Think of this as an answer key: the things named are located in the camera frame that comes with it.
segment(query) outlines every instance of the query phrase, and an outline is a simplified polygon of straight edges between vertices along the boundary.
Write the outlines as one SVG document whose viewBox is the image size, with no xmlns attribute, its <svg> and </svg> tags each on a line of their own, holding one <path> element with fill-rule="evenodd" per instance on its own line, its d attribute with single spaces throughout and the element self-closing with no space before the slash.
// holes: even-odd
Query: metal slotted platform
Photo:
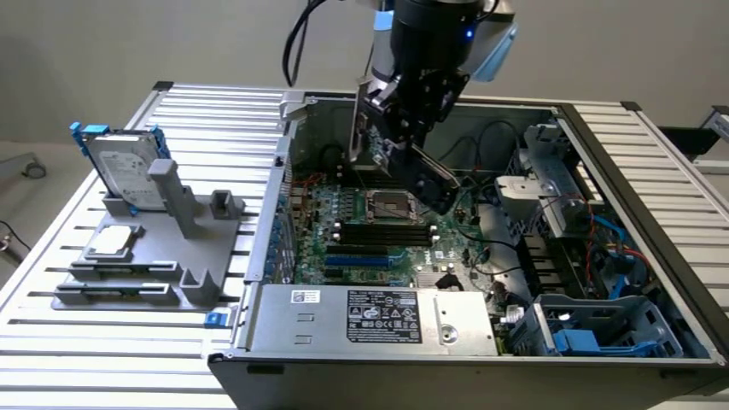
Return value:
<svg viewBox="0 0 729 410">
<path fill-rule="evenodd" d="M 642 112 L 575 109 L 729 316 L 729 203 Z"/>
<path fill-rule="evenodd" d="M 179 177 L 195 193 L 227 189 L 246 198 L 221 308 L 235 304 L 242 294 L 257 213 L 282 137 L 281 97 L 278 91 L 174 85 L 169 91 L 150 94 L 127 124 L 130 128 L 162 127 L 179 163 Z M 714 260 L 708 252 L 718 249 L 720 253 L 720 245 L 729 246 L 729 231 L 716 228 L 726 219 L 718 218 L 722 214 L 712 208 L 715 204 L 700 196 L 699 190 L 706 188 L 691 185 L 660 137 L 634 113 L 616 103 L 575 104 L 726 308 L 729 294 L 720 291 L 729 278 L 720 271 L 727 268 L 729 253 L 723 251 Z M 630 150 L 635 145 L 640 149 Z M 102 189 L 93 173 L 0 291 L 0 408 L 231 409 L 201 359 L 203 352 L 227 346 L 231 332 L 203 329 L 202 313 L 50 309 L 53 288 L 63 281 L 65 268 L 78 257 L 105 212 Z M 711 233 L 707 231 L 716 231 L 722 239 L 702 235 Z M 729 395 L 708 400 L 729 401 Z M 656 408 L 719 409 L 724 405 L 672 401 Z"/>
</svg>

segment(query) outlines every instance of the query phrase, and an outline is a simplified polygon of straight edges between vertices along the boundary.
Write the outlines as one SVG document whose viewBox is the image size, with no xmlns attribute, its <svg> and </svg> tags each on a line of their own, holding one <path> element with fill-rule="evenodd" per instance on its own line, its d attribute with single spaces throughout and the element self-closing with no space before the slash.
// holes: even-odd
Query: blue pcie slot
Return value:
<svg viewBox="0 0 729 410">
<path fill-rule="evenodd" d="M 326 256 L 323 264 L 329 267 L 389 267 L 389 258 Z"/>
</svg>

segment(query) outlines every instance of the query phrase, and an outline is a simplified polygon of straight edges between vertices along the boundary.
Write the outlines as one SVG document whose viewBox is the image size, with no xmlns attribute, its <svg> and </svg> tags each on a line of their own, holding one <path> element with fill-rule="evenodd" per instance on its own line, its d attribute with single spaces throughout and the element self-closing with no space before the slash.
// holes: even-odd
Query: hard drive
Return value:
<svg viewBox="0 0 729 410">
<path fill-rule="evenodd" d="M 139 211 L 163 211 L 157 185 L 146 170 L 158 158 L 169 158 L 163 134 L 150 131 L 111 130 L 107 125 L 70 125 L 81 152 L 103 180 L 109 194 Z"/>
</svg>

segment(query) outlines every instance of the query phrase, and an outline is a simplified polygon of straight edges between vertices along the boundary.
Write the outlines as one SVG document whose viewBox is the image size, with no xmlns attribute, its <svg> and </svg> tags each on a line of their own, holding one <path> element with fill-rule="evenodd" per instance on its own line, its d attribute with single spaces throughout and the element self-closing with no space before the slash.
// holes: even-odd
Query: power supply label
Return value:
<svg viewBox="0 0 729 410">
<path fill-rule="evenodd" d="M 422 343 L 417 292 L 349 290 L 346 338 L 353 343 Z"/>
</svg>

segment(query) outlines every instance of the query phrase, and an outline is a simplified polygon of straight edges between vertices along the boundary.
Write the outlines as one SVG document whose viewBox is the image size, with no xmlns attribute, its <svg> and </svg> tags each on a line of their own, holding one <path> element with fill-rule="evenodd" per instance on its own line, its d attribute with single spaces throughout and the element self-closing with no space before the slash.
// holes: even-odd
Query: motherboard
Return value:
<svg viewBox="0 0 729 410">
<path fill-rule="evenodd" d="M 311 175 L 294 184 L 291 212 L 299 284 L 410 286 L 485 291 L 490 279 L 473 269 L 482 245 L 470 199 L 446 215 L 430 212 L 391 180 Z M 450 286 L 443 277 L 457 279 Z"/>
</svg>

